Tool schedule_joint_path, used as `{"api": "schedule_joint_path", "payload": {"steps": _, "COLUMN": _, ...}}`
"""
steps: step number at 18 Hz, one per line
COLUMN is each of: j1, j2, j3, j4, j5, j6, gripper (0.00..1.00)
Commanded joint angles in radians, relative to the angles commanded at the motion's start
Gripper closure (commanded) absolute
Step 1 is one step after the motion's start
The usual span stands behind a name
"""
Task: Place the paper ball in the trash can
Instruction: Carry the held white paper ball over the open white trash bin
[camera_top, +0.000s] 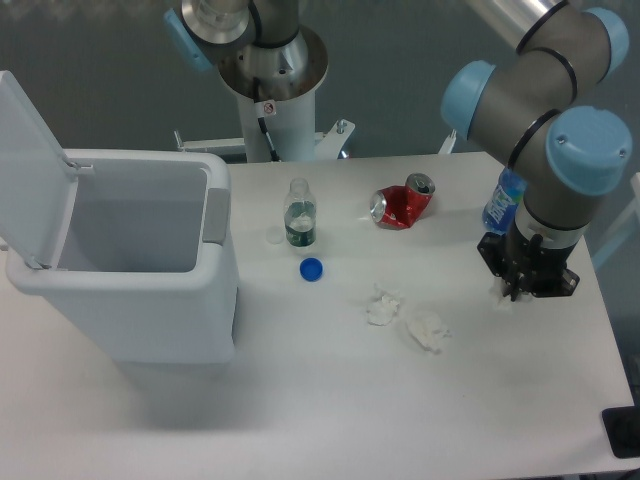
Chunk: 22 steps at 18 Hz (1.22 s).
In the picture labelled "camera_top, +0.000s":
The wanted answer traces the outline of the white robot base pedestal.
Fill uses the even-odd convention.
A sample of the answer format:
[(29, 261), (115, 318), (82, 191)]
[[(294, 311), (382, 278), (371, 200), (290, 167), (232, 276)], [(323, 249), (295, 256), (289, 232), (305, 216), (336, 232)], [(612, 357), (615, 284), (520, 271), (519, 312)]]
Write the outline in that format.
[(321, 38), (302, 26), (286, 45), (248, 45), (218, 71), (235, 96), (249, 163), (315, 158), (316, 90), (328, 71)]

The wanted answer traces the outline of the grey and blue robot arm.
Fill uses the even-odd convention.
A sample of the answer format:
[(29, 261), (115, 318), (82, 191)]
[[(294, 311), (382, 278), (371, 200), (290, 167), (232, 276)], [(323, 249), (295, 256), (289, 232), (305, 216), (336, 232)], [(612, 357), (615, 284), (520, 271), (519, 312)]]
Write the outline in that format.
[[(474, 61), (450, 81), (444, 121), (526, 181), (504, 234), (478, 249), (510, 298), (569, 296), (569, 254), (632, 154), (616, 115), (577, 104), (624, 61), (629, 35), (613, 12), (566, 1), (475, 1), (473, 10), (517, 53), (501, 71)], [(320, 158), (315, 92), (328, 69), (324, 43), (295, 1), (183, 1), (164, 16), (183, 58), (217, 69), (235, 94), (245, 151), (257, 162)]]

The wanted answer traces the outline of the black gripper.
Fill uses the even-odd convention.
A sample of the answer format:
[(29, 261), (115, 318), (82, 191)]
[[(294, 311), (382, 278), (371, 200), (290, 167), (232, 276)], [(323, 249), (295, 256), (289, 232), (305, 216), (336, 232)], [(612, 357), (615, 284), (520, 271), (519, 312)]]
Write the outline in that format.
[(500, 294), (512, 302), (526, 292), (536, 298), (567, 297), (580, 277), (567, 260), (580, 239), (579, 229), (557, 229), (532, 217), (517, 217), (503, 235), (485, 234), (477, 249)]

